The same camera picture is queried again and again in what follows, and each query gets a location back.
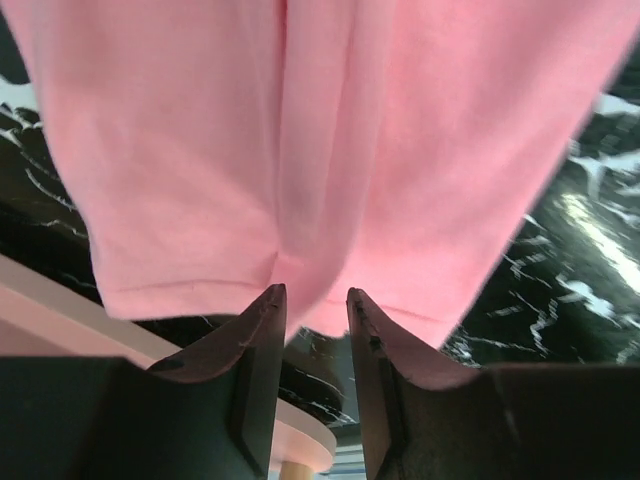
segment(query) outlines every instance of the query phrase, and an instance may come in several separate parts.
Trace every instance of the wooden leg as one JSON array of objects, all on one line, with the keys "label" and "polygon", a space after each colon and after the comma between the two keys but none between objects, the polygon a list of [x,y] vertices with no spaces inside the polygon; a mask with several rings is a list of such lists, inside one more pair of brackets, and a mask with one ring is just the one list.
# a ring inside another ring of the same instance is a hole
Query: wooden leg
[{"label": "wooden leg", "polygon": [[280,470],[280,480],[313,480],[313,470],[299,463],[284,462]]}]

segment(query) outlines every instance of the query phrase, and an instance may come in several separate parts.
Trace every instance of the glossy surface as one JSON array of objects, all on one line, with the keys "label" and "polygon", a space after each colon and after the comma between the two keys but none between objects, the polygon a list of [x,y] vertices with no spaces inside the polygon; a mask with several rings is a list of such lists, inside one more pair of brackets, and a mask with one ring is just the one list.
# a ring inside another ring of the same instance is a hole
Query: glossy surface
[{"label": "glossy surface", "polygon": [[[51,162],[31,88],[19,85],[19,56],[11,45],[2,51],[0,73],[13,83],[0,78],[0,254],[99,303],[87,231]],[[454,359],[640,361],[640,49],[610,93],[445,345]],[[186,346],[219,320],[141,325]],[[280,396],[332,427],[357,425],[348,339],[303,330],[288,351]]]}]

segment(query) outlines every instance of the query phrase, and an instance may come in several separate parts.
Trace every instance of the marble countertop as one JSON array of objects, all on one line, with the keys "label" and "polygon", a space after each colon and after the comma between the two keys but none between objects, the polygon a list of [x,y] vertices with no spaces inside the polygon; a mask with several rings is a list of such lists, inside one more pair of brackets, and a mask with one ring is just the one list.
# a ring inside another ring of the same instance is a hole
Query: marble countertop
[{"label": "marble countertop", "polygon": [[[0,28],[0,254],[100,303],[85,226],[55,171],[33,92],[5,30]],[[141,326],[186,346],[218,320]],[[443,351],[471,366],[640,361],[640,49],[596,102],[590,122],[570,143],[562,167]],[[339,436],[357,438],[348,338],[303,330],[288,347],[288,359],[280,396]]]}]

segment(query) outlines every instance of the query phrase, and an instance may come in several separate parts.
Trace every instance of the pink curved object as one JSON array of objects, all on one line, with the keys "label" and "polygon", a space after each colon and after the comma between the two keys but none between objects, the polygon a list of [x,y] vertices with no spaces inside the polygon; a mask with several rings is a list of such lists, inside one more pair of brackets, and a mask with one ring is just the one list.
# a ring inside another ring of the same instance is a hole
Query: pink curved object
[{"label": "pink curved object", "polygon": [[1,0],[108,313],[288,338],[349,287],[439,346],[634,38],[638,0]]}]

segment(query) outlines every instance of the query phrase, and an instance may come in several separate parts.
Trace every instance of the pink fabric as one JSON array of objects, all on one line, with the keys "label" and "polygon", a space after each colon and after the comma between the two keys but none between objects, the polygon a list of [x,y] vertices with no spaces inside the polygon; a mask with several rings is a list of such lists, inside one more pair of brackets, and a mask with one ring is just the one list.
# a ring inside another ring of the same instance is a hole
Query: pink fabric
[{"label": "pink fabric", "polygon": [[288,337],[348,287],[439,346],[620,62],[638,0],[2,0],[122,319]]}]

